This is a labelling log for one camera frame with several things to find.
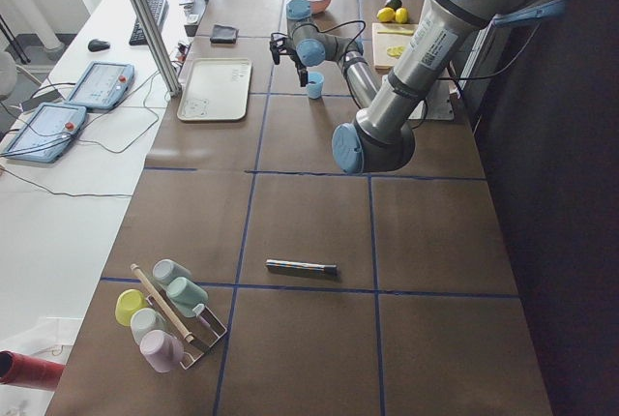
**baking tray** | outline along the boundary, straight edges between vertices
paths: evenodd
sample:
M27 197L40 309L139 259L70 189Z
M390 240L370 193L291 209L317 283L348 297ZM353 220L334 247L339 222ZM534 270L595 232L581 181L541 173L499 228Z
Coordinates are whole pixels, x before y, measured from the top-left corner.
M245 117L250 92L248 58L198 58L181 97L181 121L238 121Z

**computer mouse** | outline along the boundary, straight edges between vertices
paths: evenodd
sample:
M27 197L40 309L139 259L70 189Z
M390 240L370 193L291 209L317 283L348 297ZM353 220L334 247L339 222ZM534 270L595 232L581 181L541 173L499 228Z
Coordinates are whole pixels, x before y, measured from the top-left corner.
M109 42L101 41L99 39L93 39L88 43L88 49L90 51L101 51L109 48Z

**tiled table surface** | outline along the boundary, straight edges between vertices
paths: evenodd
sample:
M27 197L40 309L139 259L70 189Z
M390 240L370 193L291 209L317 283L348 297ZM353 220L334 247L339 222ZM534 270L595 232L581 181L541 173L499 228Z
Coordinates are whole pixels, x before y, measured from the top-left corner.
M397 172L342 174L331 134L356 107L335 66L318 68L325 95L310 101L288 60L273 65L286 1L211 0L181 79L196 58L249 57L247 117L185 124L170 103L48 414L550 414L463 115L417 130ZM316 21L373 21L382 1L334 0ZM418 17L423 0L404 1ZM211 45L214 23L237 26L238 43ZM137 287L131 263L166 257L229 336L189 371L157 374L113 307ZM274 274L266 258L340 276Z

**cutting board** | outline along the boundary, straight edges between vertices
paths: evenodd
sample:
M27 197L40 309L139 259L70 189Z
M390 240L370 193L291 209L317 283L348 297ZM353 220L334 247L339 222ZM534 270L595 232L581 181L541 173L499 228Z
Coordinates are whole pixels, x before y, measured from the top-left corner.
M374 68L377 70L388 70L398 62L397 58L387 54L387 48L391 46L408 46L412 34L384 34L382 31L414 31L417 24L395 24L390 22L374 22L371 25L372 54L374 55Z

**black keyboard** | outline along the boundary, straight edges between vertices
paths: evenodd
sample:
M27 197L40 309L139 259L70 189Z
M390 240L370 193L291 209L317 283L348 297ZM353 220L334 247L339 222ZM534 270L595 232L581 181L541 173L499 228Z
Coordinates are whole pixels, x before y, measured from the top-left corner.
M167 0L148 0L148 6L151 9L151 13L157 23L157 27L161 28L167 13ZM135 19L135 24L133 25L129 45L146 45L146 36L144 35L142 25L139 23L137 18Z

